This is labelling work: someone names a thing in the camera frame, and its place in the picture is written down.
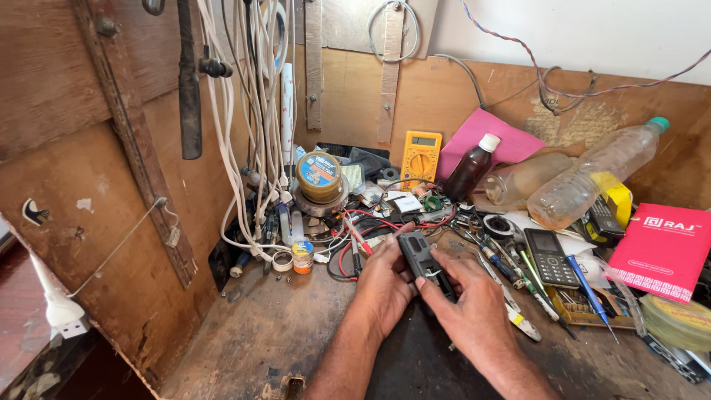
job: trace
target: human hand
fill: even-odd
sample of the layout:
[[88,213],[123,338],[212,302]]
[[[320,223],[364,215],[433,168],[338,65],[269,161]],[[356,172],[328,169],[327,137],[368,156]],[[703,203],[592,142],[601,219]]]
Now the human hand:
[[368,321],[375,330],[378,345],[390,334],[417,294],[412,273],[396,239],[401,233],[412,232],[414,227],[412,222],[405,224],[368,258],[348,309],[349,313]]
[[419,277],[416,285],[456,347],[477,369],[502,354],[516,354],[511,351],[518,345],[501,287],[473,260],[455,260],[434,250],[431,254],[448,275],[459,301],[447,300],[428,279]]

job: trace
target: screw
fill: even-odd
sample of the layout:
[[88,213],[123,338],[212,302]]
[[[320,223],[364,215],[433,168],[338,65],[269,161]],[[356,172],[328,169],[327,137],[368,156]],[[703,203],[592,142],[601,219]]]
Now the screw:
[[96,32],[112,38],[119,32],[119,27],[116,25],[116,21],[114,21],[114,19],[105,15],[100,15],[96,18]]

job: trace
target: blue screwdriver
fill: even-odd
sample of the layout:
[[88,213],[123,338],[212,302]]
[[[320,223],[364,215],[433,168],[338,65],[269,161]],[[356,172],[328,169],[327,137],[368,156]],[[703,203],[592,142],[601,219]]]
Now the blue screwdriver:
[[612,327],[610,326],[610,321],[607,319],[605,309],[602,307],[602,304],[600,304],[600,301],[597,299],[597,295],[595,295],[595,292],[592,291],[590,284],[585,279],[585,275],[582,274],[580,265],[578,265],[577,261],[575,260],[575,255],[565,256],[565,259],[568,260],[568,263],[570,264],[571,268],[573,268],[573,271],[575,271],[575,275],[578,276],[582,287],[587,293],[587,297],[590,299],[590,304],[592,304],[593,310],[595,310],[595,313],[600,316],[602,322],[605,322],[607,328],[610,329],[610,333],[612,333],[612,337],[615,338],[615,342],[617,342],[617,344],[620,344],[620,341],[617,340],[617,336],[615,336],[615,332],[612,332]]

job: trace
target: pink paper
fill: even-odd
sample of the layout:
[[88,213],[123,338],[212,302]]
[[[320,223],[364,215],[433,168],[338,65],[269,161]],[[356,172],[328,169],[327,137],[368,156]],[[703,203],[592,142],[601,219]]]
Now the pink paper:
[[492,165],[502,162],[521,162],[545,147],[545,142],[542,140],[511,127],[492,114],[477,108],[439,153],[437,180],[446,180],[454,171],[461,156],[471,147],[478,145],[487,133],[501,139],[501,143],[492,154]]

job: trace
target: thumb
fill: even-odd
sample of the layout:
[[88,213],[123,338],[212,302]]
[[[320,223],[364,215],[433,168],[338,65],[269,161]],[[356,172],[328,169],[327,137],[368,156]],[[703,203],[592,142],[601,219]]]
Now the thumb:
[[415,285],[422,299],[432,308],[432,311],[434,311],[434,314],[438,318],[441,317],[443,313],[451,311],[451,308],[454,307],[454,304],[447,300],[444,293],[429,279],[418,276],[415,280]]

